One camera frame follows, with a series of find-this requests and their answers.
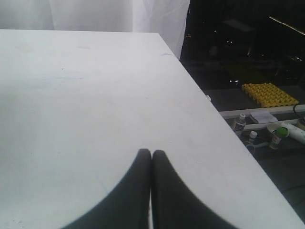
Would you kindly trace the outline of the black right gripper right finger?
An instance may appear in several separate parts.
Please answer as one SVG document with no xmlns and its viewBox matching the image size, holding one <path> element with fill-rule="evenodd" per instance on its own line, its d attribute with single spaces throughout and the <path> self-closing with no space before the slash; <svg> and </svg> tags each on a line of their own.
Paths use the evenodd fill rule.
<svg viewBox="0 0 305 229">
<path fill-rule="evenodd" d="M 166 153 L 152 156 L 152 222 L 155 229 L 234 229 L 185 185 Z"/>
</svg>

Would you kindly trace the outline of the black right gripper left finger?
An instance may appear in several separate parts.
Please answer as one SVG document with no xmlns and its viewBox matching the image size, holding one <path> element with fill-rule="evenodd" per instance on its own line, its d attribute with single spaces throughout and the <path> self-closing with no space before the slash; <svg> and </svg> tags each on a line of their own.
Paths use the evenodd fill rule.
<svg viewBox="0 0 305 229">
<path fill-rule="evenodd" d="M 151 191 L 151 152 L 140 149 L 117 186 L 66 229 L 147 229 Z"/>
</svg>

